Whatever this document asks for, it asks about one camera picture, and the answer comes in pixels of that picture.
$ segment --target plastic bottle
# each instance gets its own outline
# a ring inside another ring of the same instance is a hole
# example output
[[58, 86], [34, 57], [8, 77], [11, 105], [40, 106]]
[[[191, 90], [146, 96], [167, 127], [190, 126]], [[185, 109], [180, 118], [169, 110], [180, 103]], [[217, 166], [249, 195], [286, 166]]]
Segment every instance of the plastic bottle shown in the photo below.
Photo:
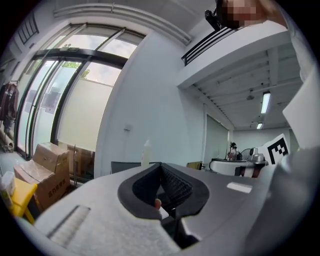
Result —
[[141, 166], [146, 168], [150, 163], [150, 157], [151, 157], [151, 143], [150, 139], [145, 142], [143, 146], [143, 152], [142, 152], [142, 159], [141, 159]]

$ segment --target black railing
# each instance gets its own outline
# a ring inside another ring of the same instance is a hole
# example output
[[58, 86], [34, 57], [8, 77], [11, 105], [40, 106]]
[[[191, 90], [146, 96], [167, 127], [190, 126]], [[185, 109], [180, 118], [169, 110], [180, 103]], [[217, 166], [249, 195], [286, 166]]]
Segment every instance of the black railing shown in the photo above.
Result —
[[200, 54], [205, 52], [211, 46], [215, 45], [222, 39], [230, 36], [231, 34], [240, 29], [242, 29], [242, 27], [238, 29], [223, 27], [219, 31], [213, 31], [212, 33], [208, 34], [194, 47], [192, 47], [185, 55], [182, 56], [181, 59], [184, 61], [184, 66], [188, 65], [190, 62], [192, 62], [195, 58], [197, 58]]
[[35, 15], [32, 13], [22, 22], [18, 29], [18, 35], [22, 43], [25, 45], [35, 34], [39, 34], [39, 30], [36, 24]]

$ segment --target ceiling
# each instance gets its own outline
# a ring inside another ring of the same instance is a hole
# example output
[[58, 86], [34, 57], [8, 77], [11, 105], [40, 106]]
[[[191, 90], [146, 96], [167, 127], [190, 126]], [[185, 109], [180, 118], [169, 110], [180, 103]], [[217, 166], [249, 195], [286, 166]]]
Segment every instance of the ceiling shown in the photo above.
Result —
[[[291, 43], [241, 59], [200, 80], [194, 86], [231, 121], [235, 130], [289, 126], [282, 111], [302, 85], [300, 67]], [[271, 98], [261, 114], [263, 92]]]
[[205, 10], [216, 5], [214, 0], [55, 0], [55, 8], [94, 3], [137, 8], [169, 21], [186, 33], [205, 17]]

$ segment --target person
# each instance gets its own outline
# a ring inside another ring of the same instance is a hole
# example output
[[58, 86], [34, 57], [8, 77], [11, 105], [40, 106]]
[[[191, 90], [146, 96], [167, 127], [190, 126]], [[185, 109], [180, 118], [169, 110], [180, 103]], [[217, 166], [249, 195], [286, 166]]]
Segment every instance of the person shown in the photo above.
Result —
[[228, 154], [229, 156], [229, 161], [236, 161], [237, 160], [237, 145], [236, 143], [232, 142], [231, 143], [231, 150], [230, 153]]
[[286, 27], [300, 66], [304, 82], [316, 64], [309, 44], [292, 18], [274, 0], [215, 0], [221, 25], [231, 29], [272, 21]]

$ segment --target ceiling light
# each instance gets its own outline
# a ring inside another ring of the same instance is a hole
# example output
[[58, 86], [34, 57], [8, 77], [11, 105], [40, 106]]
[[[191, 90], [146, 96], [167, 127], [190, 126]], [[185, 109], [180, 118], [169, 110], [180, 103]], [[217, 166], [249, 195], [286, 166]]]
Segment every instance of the ceiling light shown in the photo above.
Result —
[[271, 93], [269, 91], [263, 93], [261, 114], [265, 114], [268, 109]]

